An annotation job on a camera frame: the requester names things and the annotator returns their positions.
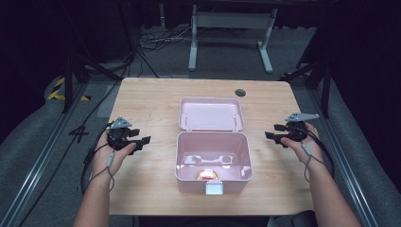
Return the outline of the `person's left hand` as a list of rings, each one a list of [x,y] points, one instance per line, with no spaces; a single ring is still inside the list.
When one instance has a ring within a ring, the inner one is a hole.
[[[115,151],[108,144],[108,131],[104,131],[96,145],[91,181],[109,183],[134,148],[134,144],[128,144],[121,150]]]

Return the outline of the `white metal desk frame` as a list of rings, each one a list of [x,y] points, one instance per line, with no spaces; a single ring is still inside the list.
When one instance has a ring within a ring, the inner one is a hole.
[[[198,28],[240,28],[263,29],[265,35],[262,41],[257,43],[257,48],[268,74],[273,72],[267,50],[271,32],[276,20],[278,9],[272,9],[269,13],[240,13],[240,12],[207,12],[200,11],[197,5],[192,7],[191,16],[191,45],[188,59],[188,70],[197,68],[198,52]]]

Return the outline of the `pink lidded storage box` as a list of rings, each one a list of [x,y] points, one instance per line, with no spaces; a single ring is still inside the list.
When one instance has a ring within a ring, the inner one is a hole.
[[[253,176],[248,137],[238,100],[187,97],[181,101],[175,176],[184,193],[240,193]],[[217,180],[199,180],[206,168]]]

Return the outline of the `black metal stand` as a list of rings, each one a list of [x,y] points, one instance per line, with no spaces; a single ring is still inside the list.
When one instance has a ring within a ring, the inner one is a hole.
[[[98,74],[118,82],[123,77],[118,76],[113,71],[128,66],[133,61],[133,54],[130,52],[126,57],[126,62],[113,69],[101,66],[99,61],[93,57],[93,53],[87,48],[87,43],[82,38],[83,32],[78,29],[74,21],[77,16],[85,16],[86,5],[84,0],[57,1],[65,17],[65,24],[64,26],[59,26],[59,33],[65,55],[64,72],[62,74],[65,82],[65,100],[62,112],[66,114],[76,103],[73,93],[73,79],[76,79],[79,85],[86,84],[91,79],[86,65],[89,65]]]
[[[305,88],[309,90],[315,90],[322,82],[323,89],[320,106],[325,118],[329,117],[330,61],[332,60],[330,53],[329,22],[323,19],[299,60],[297,70],[292,73],[284,73],[279,78],[280,81],[290,82],[309,72],[309,76],[305,81]]]

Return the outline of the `round yellow red item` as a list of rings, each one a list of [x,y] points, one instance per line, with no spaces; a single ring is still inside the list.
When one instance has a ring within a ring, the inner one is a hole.
[[[215,170],[206,168],[203,169],[199,175],[198,175],[199,180],[217,180],[218,179],[218,174],[216,173]]]

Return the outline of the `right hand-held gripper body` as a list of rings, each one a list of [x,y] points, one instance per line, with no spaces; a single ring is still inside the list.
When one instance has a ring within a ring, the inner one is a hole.
[[[292,113],[286,118],[285,130],[288,132],[288,138],[296,142],[305,140],[311,135],[305,122],[319,117],[317,113]]]

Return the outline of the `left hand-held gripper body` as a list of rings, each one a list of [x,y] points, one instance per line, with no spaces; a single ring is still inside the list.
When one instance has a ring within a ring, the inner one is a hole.
[[[108,144],[114,150],[121,150],[130,143],[129,132],[132,123],[119,116],[110,124],[108,130]]]

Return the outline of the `person's right hand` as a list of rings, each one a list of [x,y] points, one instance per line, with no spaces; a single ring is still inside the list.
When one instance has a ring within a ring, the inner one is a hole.
[[[324,167],[322,149],[312,137],[307,136],[302,142],[292,141],[288,138],[282,138],[281,141],[295,152],[309,173],[312,173],[316,168]]]

